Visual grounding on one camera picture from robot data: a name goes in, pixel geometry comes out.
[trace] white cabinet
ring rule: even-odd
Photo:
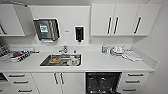
[[[91,35],[109,36],[115,4],[93,4],[91,7]]]
[[[91,36],[146,36],[151,31],[160,4],[93,4]]]
[[[139,4],[116,4],[111,35],[130,35]]]
[[[85,94],[85,73],[32,73],[40,94]]]
[[[160,4],[140,4],[132,34],[149,35],[160,7]]]
[[[141,92],[149,73],[122,73],[117,91],[122,94]]]
[[[58,73],[32,73],[40,94],[61,94]]]
[[[35,33],[29,7],[0,4],[0,36],[26,36]]]
[[[10,84],[4,87],[3,92],[5,92],[5,94],[39,94],[30,73],[3,74],[7,78],[7,82]]]

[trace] wall-mounted dispenser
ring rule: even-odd
[[[40,41],[42,39],[52,39],[55,41],[60,37],[56,19],[39,19],[33,21]]]
[[[81,42],[81,40],[83,40],[84,28],[83,27],[75,27],[75,30],[76,30],[76,40],[78,40],[78,42]]]

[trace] white wall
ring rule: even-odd
[[[90,37],[90,6],[30,6],[33,19],[57,19],[60,38],[54,43],[39,41],[36,34],[25,37],[2,37],[10,46],[58,46],[58,45],[118,45],[130,48],[134,37]],[[75,40],[75,26],[84,26],[84,41]]]
[[[133,47],[160,61],[141,94],[168,94],[168,0],[162,7],[151,34],[137,37]]]

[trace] cabinet handle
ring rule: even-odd
[[[2,26],[1,21],[0,21],[0,27],[1,27],[1,30],[3,31],[3,33],[4,33],[4,34],[7,34],[7,33],[5,32],[5,29],[4,29],[3,26]]]
[[[25,75],[9,75],[8,77],[24,77]]]
[[[61,76],[62,84],[64,84],[64,80],[63,80],[63,77],[62,77],[62,73],[60,74],[60,76]]]
[[[110,24],[111,24],[111,17],[110,17],[110,19],[109,19],[109,26],[108,26],[108,32],[107,32],[107,34],[110,33]]]
[[[144,76],[143,74],[128,74],[128,76]]]
[[[56,84],[58,84],[58,81],[57,81],[57,76],[56,76],[57,73],[54,73],[54,77],[55,77],[55,82]]]
[[[123,91],[136,91],[136,89],[123,89]]]
[[[19,90],[18,92],[32,92],[32,90]]]
[[[125,81],[126,83],[140,83],[140,81]]]
[[[135,34],[135,33],[137,32],[137,30],[138,30],[140,21],[141,21],[141,17],[138,18],[138,23],[137,23],[137,26],[136,26],[136,29],[135,29],[134,34]]]
[[[28,83],[28,81],[14,81],[14,84],[25,84]]]
[[[115,24],[114,34],[116,33],[116,30],[117,30],[117,24],[118,24],[118,17],[116,18],[116,24]]]

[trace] lower cabinet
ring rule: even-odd
[[[7,81],[1,82],[0,94],[39,94],[30,73],[3,73]]]
[[[149,73],[122,73],[117,91],[121,94],[138,94],[148,78]]]
[[[85,73],[32,73],[40,94],[85,94]]]

